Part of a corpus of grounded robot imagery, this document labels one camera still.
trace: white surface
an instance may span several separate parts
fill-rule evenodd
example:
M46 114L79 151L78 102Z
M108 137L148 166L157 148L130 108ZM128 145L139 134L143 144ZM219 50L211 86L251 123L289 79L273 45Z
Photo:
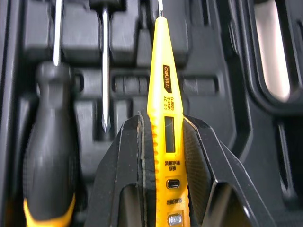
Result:
M285 102L290 85L275 1L256 4L255 16L266 86L275 98Z

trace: tool case compartment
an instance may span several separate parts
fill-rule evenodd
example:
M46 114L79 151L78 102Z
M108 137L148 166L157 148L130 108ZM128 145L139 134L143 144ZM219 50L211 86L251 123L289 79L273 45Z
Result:
M25 226L22 162L39 95L38 63L51 59L54 0L0 1L0 225ZM300 68L302 9L276 0L293 98L265 91L251 0L163 0L184 114L211 125L244 164L277 226L302 226ZM157 0L110 8L110 119L102 129L101 9L65 0L62 61L76 75L73 99L80 176L72 225L83 226L95 172L120 127L146 109Z

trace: screwdriver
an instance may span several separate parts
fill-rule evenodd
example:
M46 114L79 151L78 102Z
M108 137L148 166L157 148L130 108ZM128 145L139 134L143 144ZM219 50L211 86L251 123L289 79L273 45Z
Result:
M74 77L61 63L63 0L55 5L53 61L37 68L40 101L23 163L28 227L66 227L75 205L79 156L71 92Z
M188 227L183 107L162 0L158 0L158 5L147 101L155 160L156 227Z

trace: slot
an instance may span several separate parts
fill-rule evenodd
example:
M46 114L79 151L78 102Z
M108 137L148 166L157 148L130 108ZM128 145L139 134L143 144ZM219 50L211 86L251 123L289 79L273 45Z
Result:
M302 21L297 21L297 28L298 28L298 34L299 34L299 51L302 52L303 50L303 25Z
M219 91L217 78L186 78L182 80L182 88L189 95L212 95Z
M209 25L208 0L190 1L190 19L195 26Z

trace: brand logo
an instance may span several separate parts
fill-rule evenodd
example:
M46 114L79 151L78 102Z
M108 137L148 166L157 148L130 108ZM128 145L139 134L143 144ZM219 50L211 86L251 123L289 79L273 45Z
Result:
M163 81L165 90L171 93L170 67L168 65L163 65Z

